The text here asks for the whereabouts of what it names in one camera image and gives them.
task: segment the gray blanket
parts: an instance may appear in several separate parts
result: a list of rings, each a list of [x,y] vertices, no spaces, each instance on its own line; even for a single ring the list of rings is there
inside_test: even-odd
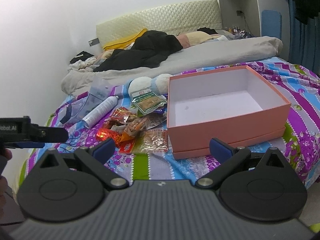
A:
[[[206,42],[170,55],[157,68],[139,67],[130,70],[92,72],[91,68],[70,70],[63,78],[61,89],[77,96],[90,88],[93,77],[99,75],[112,85],[123,85],[137,77],[154,78],[160,74],[177,74],[189,69],[206,66],[229,65],[278,56],[282,41],[277,38],[258,37],[235,41]]]

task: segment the person's hand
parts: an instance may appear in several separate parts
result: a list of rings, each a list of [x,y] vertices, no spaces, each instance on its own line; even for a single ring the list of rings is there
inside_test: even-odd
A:
[[[12,153],[10,150],[5,149],[2,153],[4,157],[6,157],[8,160],[12,158]],[[4,192],[7,190],[8,182],[7,179],[3,176],[0,176],[0,218],[3,216],[3,207],[6,204],[6,200],[4,197]]]

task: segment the white aerosol can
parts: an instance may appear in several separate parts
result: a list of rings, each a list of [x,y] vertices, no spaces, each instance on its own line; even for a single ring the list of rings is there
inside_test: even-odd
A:
[[[109,113],[118,104],[118,97],[108,97],[100,105],[87,114],[82,121],[86,128],[92,128],[107,113]]]

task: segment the white cabinet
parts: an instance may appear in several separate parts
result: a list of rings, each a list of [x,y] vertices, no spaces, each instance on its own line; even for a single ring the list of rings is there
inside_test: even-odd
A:
[[[239,26],[254,36],[261,36],[261,13],[263,10],[275,10],[282,15],[283,50],[280,57],[289,58],[290,15],[288,0],[219,0],[223,27]]]

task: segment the floral bedsheet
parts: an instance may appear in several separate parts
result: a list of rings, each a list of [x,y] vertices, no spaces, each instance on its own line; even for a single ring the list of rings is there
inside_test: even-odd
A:
[[[278,147],[306,188],[310,187],[320,175],[320,79],[303,66],[292,65],[276,57],[235,65],[205,67],[180,74],[238,65],[250,66],[274,84],[292,103],[283,137],[251,146],[251,151],[265,152],[270,146]],[[112,95],[119,96],[117,107],[130,107],[125,86],[114,87]],[[47,125],[61,127],[57,119],[59,111],[86,96],[87,93],[84,93],[64,103],[52,114]],[[79,146],[97,145],[99,142],[95,134],[109,115],[110,113],[91,129],[86,129],[81,122],[66,125],[64,128],[69,133],[66,143],[46,144],[43,149],[34,149],[22,167],[19,184],[23,182],[47,148],[55,147],[60,153],[69,153]],[[194,183],[199,177],[218,166],[219,163],[212,156],[176,161],[172,156],[172,148],[166,154],[150,155],[122,155],[116,149],[113,157],[105,164],[106,168],[115,171],[130,182],[135,179],[189,179]]]

